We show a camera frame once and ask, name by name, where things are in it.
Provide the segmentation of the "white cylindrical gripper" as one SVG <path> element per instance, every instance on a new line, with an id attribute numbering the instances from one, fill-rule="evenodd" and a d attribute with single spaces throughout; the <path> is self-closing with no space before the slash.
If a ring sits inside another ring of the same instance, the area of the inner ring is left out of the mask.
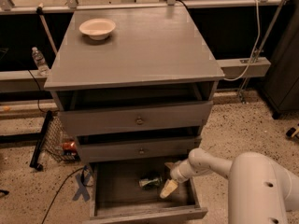
<path id="1" fill-rule="evenodd" d="M 188 160 L 173 162 L 165 162 L 164 165 L 170 169 L 172 179 L 167 179 L 160 193 L 162 199 L 167 198 L 178 188 L 178 183 L 188 181 L 194 176 L 194 170 Z"/>

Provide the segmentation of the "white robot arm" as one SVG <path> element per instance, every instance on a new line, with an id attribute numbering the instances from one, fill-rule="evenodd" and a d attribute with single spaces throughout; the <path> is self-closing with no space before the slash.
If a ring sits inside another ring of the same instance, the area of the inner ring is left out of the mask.
<path id="1" fill-rule="evenodd" d="M 299 176 L 256 152 L 233 160 L 193 149 L 188 158 L 166 165 L 170 178 L 160 193 L 168 197 L 180 183 L 214 172 L 228 180 L 229 224 L 288 224 L 287 214 L 299 210 Z"/>

